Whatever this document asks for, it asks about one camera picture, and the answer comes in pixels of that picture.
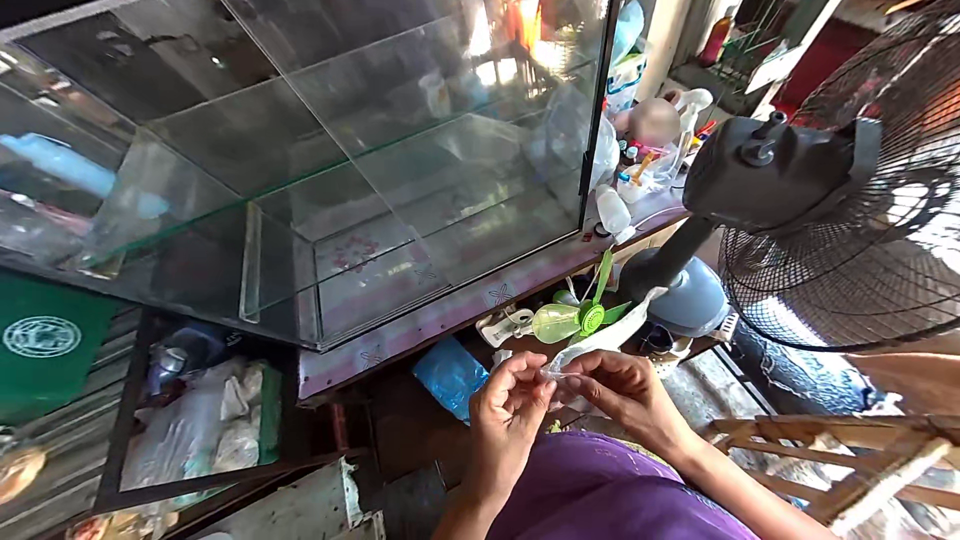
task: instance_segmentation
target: glass display case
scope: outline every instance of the glass display case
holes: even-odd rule
[[[110,5],[0,44],[0,262],[323,349],[582,224],[613,2]]]

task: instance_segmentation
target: black fan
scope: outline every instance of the black fan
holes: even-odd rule
[[[690,167],[693,212],[623,271],[630,296],[678,284],[726,228],[721,280],[765,337],[854,351],[960,326],[960,1],[904,19],[794,116],[735,117]]]

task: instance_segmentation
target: fan motor housing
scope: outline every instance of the fan motor housing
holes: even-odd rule
[[[684,206],[749,233],[789,233],[824,217],[873,175],[879,124],[857,120],[836,132],[736,116],[704,144],[690,167]]]

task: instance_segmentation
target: small green fan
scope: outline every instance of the small green fan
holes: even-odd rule
[[[584,300],[578,306],[557,303],[541,307],[534,314],[531,323],[534,336],[543,343],[556,343],[572,335],[571,343],[576,343],[599,330],[601,326],[618,321],[627,307],[630,307],[630,302],[610,309],[604,309],[600,305],[600,297],[603,296],[603,291],[607,288],[607,280],[610,279],[612,267],[613,252],[608,249],[604,252],[600,261],[600,268],[594,276],[595,279],[598,279],[598,282],[593,299]],[[561,302],[571,299],[571,297],[571,294],[558,291],[554,295],[554,300]]]

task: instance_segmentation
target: wooden chair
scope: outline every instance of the wooden chair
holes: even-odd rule
[[[757,416],[714,420],[709,434],[726,434],[714,445],[724,453],[742,448],[852,468],[827,491],[747,471],[770,490],[809,502],[806,512],[836,534],[863,523],[892,497],[960,510],[960,494],[912,485],[931,466],[960,468],[960,416]],[[824,450],[836,442],[869,450]]]

